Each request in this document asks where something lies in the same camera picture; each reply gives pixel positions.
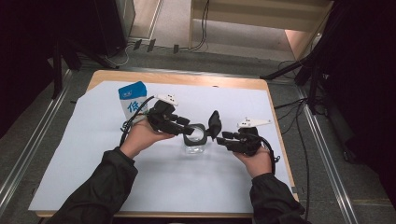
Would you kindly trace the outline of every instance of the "white paper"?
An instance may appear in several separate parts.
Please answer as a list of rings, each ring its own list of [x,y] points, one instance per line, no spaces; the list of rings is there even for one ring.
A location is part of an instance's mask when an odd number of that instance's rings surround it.
[[[64,138],[44,174],[29,207],[57,211],[65,199],[89,178],[103,152],[120,143],[125,116],[118,89],[129,82],[103,82],[78,99]],[[191,124],[207,123],[218,110],[222,130],[237,132],[236,124],[248,117],[274,120],[266,91],[145,83],[148,97],[159,93],[176,96],[175,114]],[[152,108],[156,100],[148,103]],[[258,127],[271,144],[276,177],[290,187],[275,123]],[[183,136],[161,141],[141,152],[132,193],[121,211],[177,213],[252,213],[251,178],[245,166],[226,147],[208,139],[205,152],[186,154]]]

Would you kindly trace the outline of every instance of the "person's right hand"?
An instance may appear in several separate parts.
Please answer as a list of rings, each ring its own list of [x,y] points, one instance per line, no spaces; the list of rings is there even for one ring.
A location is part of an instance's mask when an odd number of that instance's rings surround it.
[[[272,173],[270,151],[260,147],[252,157],[242,153],[233,153],[247,167],[247,172],[252,178],[267,173]]]

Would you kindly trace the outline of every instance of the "gray floor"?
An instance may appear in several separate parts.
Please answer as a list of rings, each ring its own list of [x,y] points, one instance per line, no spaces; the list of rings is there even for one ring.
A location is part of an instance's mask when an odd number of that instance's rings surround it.
[[[173,54],[171,49],[155,49],[147,53],[145,47],[139,50],[130,50],[131,60],[120,70],[130,71],[136,67],[197,71],[206,73],[228,74],[230,77],[257,78],[259,75],[270,74],[276,71],[279,62],[271,60],[259,60],[226,56],[212,53],[180,52]],[[27,211],[34,191],[38,187],[42,175],[58,146],[67,121],[72,116],[74,104],[78,97],[84,94],[92,77],[92,73],[101,69],[89,60],[83,60],[80,71],[73,71],[70,90],[66,94],[63,103],[41,144],[39,145],[30,166],[28,167],[21,183],[16,189],[5,213],[0,217],[0,223],[37,223],[39,218]],[[269,82],[274,105],[282,105],[299,99],[297,87],[291,79],[280,77],[278,81]],[[26,145],[35,126],[44,114],[50,103],[52,86],[48,86],[26,109],[17,122],[12,126],[2,139],[0,139],[0,172],[1,183],[9,174]],[[276,111],[278,117],[286,114],[288,109]],[[279,122],[280,129],[285,130],[293,120],[293,115],[287,116]],[[384,190],[379,184],[377,175],[365,165],[352,165],[344,161],[340,143],[337,141],[330,122],[322,116],[318,116],[321,130],[331,150],[332,157],[338,172],[344,181],[346,190],[353,202],[354,210],[360,223],[395,223],[396,214],[387,200]],[[318,147],[314,140],[307,119],[302,114],[299,118],[303,130],[304,141],[308,150],[311,174],[311,192],[309,220],[313,223],[345,223],[339,204],[334,195],[332,185],[326,173],[322,158],[318,153]],[[298,190],[301,203],[306,205],[306,169],[304,153],[301,141],[298,137],[295,124],[290,131],[283,135],[283,140],[288,153],[290,167]]]

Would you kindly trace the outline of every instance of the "metal frame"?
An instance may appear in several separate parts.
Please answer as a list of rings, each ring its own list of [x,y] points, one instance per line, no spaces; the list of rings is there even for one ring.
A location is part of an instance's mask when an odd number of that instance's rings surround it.
[[[35,155],[38,147],[43,140],[44,135],[47,132],[50,124],[52,123],[53,118],[55,117],[64,97],[66,96],[69,90],[69,83],[72,77],[71,70],[67,70],[64,75],[64,88],[59,93],[58,97],[54,100],[51,100],[49,106],[44,113],[43,117],[41,118],[40,122],[38,123],[35,131],[33,132],[32,136],[30,137],[28,143],[26,144],[25,148],[23,149],[20,157],[18,158],[17,162],[15,163],[14,167],[12,168],[11,172],[9,173],[6,181],[4,182],[3,186],[0,189],[0,217],[3,215],[4,211],[6,210],[8,203],[10,202],[15,190],[17,189],[18,185],[23,178],[33,156]]]
[[[302,87],[297,87],[297,90],[300,98],[307,97]],[[338,205],[340,206],[344,220],[346,223],[358,224],[359,221],[353,209],[352,202],[349,199],[347,190],[343,184],[343,181],[341,180],[340,175],[338,174],[334,161],[332,160],[332,154],[321,132],[317,117],[311,114],[311,111],[307,106],[304,107],[304,112],[312,134],[314,135],[315,141],[317,142],[320,157],[323,160],[323,165],[326,169],[327,175],[329,176],[330,183],[332,184],[332,190],[334,190],[335,198],[337,199]]]
[[[220,73],[206,73],[206,72],[190,72],[190,71],[177,71],[177,70],[163,70],[163,69],[149,69],[149,68],[131,68],[129,71],[133,72],[155,72],[155,73],[173,73],[173,74],[181,74],[181,75],[210,75],[217,77],[244,77],[244,78],[257,78],[253,76],[243,76],[243,75],[231,75],[231,74],[220,74]],[[73,74],[71,70],[67,70],[64,75],[64,88],[62,89],[59,96],[52,100],[49,103],[49,106],[43,115],[42,119],[38,123],[35,128],[34,133],[32,134],[30,140],[26,144],[22,154],[19,159],[15,163],[13,169],[8,175],[6,181],[4,182],[2,188],[0,189],[0,217],[3,215],[6,207],[11,200],[16,188],[18,187],[21,179],[26,172],[30,161],[36,153],[44,135],[47,132],[53,118],[55,117],[60,105],[62,104],[64,97],[66,96],[69,90],[69,83]],[[292,82],[287,80],[272,80],[267,81],[270,84],[281,84],[281,85],[293,85]],[[300,98],[305,98],[306,93],[301,87],[297,87],[297,91]],[[330,182],[332,184],[332,189],[334,190],[335,197],[340,206],[341,212],[344,216],[346,223],[357,224],[359,221],[357,220],[357,216],[354,212],[352,203],[348,197],[347,190],[344,187],[344,184],[341,180],[340,175],[337,172],[335,164],[332,160],[331,152],[326,144],[324,136],[321,132],[321,129],[318,124],[318,120],[316,116],[313,116],[309,108],[305,107],[304,112],[306,118],[308,120],[311,131],[314,135],[315,141],[318,145],[318,150],[320,156],[323,160],[323,164],[325,166],[326,172],[329,176]]]

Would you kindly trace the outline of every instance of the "person's left hand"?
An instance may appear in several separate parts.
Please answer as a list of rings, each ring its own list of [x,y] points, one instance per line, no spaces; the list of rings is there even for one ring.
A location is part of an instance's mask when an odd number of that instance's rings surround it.
[[[152,144],[172,137],[174,137],[174,135],[169,133],[155,132],[149,125],[149,122],[146,119],[143,119],[132,126],[128,137],[120,147],[120,150],[127,157],[132,159]]]

